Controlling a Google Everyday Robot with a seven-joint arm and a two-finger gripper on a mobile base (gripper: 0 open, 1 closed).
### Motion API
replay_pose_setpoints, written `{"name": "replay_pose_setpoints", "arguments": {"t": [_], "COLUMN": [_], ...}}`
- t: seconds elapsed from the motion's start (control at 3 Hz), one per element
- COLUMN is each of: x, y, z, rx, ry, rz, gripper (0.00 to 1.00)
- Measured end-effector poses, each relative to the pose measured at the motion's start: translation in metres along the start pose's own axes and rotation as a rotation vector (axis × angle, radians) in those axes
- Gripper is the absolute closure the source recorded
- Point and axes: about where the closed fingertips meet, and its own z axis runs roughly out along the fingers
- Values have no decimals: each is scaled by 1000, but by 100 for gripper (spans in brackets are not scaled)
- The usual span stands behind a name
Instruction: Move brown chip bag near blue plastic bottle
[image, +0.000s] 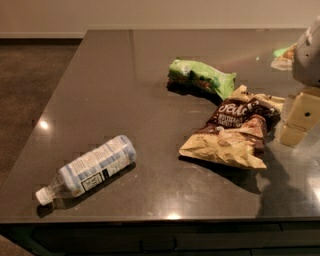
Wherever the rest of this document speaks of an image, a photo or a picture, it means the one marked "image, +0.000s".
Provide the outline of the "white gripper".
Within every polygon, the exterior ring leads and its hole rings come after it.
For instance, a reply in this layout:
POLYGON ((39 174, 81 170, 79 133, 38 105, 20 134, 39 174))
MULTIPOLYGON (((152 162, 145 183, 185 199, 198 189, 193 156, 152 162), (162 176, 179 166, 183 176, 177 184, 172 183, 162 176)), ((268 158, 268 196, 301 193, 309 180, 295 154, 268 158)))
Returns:
POLYGON ((297 41, 293 61, 293 77, 307 87, 286 105, 278 140, 294 147, 320 121, 320 15, 297 41))

